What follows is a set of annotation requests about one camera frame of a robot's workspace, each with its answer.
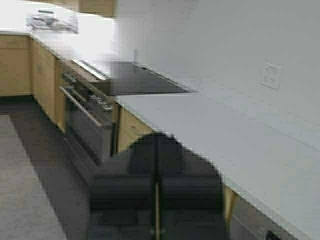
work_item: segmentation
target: wooden drawer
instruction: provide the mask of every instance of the wooden drawer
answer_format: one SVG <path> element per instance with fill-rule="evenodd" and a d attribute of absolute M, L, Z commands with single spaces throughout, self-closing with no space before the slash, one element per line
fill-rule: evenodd
<path fill-rule="evenodd" d="M 55 70 L 51 68 L 48 64 L 44 64 L 45 73 L 45 87 L 44 91 L 44 102 L 45 102 L 45 112 L 51 119 L 53 123 L 56 121 L 56 109 L 55 109 Z"/>
<path fill-rule="evenodd" d="M 119 137 L 118 137 L 118 149 L 117 152 L 122 152 L 126 150 L 131 144 L 133 144 L 135 140 L 129 136 L 125 131 L 122 129 L 119 130 Z"/>
<path fill-rule="evenodd" d="M 0 96 L 31 94 L 29 57 L 27 49 L 0 48 Z"/>
<path fill-rule="evenodd" d="M 67 83 L 61 77 L 62 66 L 57 64 L 55 68 L 55 123 L 59 129 L 65 133 L 65 122 L 66 122 L 66 98 L 63 92 L 60 90 L 60 86 L 66 86 Z"/>
<path fill-rule="evenodd" d="M 39 43 L 35 43 L 35 51 L 51 68 L 55 68 L 55 56 Z"/>
<path fill-rule="evenodd" d="M 28 49 L 28 37 L 0 35 L 0 49 Z"/>
<path fill-rule="evenodd" d="M 125 110 L 123 107 L 120 112 L 120 126 L 119 128 L 126 132 L 135 141 L 153 132 L 153 130 L 140 121 L 136 116 Z"/>

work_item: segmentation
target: floor mat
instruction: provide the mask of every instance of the floor mat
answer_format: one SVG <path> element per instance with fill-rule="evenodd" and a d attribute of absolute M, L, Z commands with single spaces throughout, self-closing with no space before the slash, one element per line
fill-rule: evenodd
<path fill-rule="evenodd" d="M 0 239 L 67 239 L 8 115 L 0 115 L 0 216 Z"/>

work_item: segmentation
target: dishwasher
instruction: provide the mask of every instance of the dishwasher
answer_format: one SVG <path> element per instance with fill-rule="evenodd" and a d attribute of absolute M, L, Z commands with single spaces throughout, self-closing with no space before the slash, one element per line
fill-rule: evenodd
<path fill-rule="evenodd" d="M 230 240 L 297 240 L 241 197 L 234 205 L 229 230 Z"/>

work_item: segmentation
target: upper cabinet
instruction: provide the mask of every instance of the upper cabinet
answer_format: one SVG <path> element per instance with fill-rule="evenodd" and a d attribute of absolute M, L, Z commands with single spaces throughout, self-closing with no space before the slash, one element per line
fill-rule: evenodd
<path fill-rule="evenodd" d="M 114 17 L 116 0 L 33 0 L 54 4 L 75 12 Z"/>
<path fill-rule="evenodd" d="M 80 0 L 79 12 L 114 17 L 115 4 L 116 0 Z"/>

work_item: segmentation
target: gray floor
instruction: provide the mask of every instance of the gray floor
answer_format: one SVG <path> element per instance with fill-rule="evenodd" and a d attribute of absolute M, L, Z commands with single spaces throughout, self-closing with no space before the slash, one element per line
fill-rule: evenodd
<path fill-rule="evenodd" d="M 0 115 L 9 115 L 69 240 L 84 240 L 88 189 L 66 158 L 63 134 L 33 98 L 0 98 Z"/>
<path fill-rule="evenodd" d="M 66 240 L 8 115 L 0 115 L 0 238 Z"/>

